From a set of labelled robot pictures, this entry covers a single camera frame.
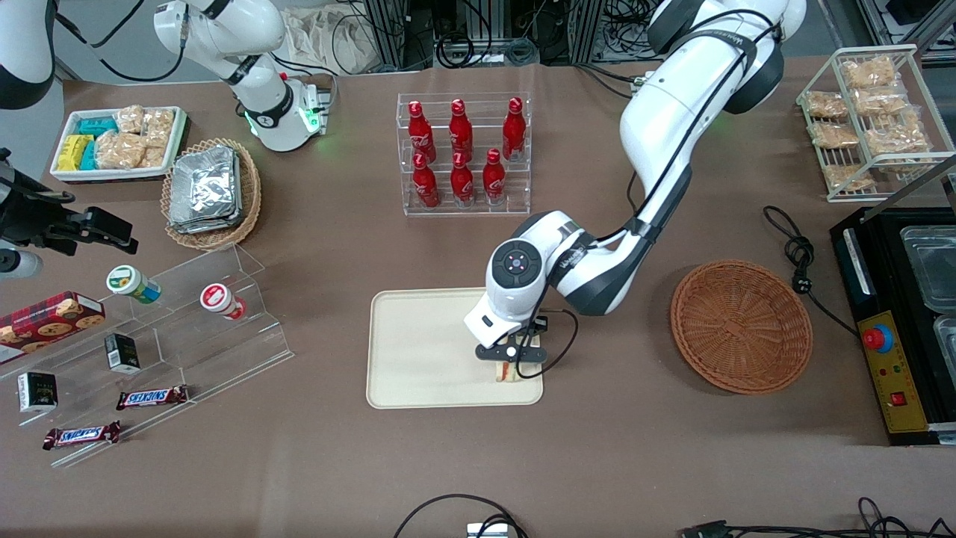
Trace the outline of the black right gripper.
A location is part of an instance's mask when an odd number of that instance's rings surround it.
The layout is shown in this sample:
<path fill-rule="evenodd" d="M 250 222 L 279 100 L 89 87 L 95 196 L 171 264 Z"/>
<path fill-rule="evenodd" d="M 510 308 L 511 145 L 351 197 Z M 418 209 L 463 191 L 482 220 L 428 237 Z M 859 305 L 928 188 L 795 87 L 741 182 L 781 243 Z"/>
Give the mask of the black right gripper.
<path fill-rule="evenodd" d="M 2 170 L 1 234 L 3 241 L 16 246 L 34 245 L 64 255 L 75 255 L 78 232 L 63 200 L 14 168 Z M 81 217 L 81 242 L 115 247 L 136 255 L 139 242 L 132 236 L 132 225 L 102 208 L 86 208 Z"/>

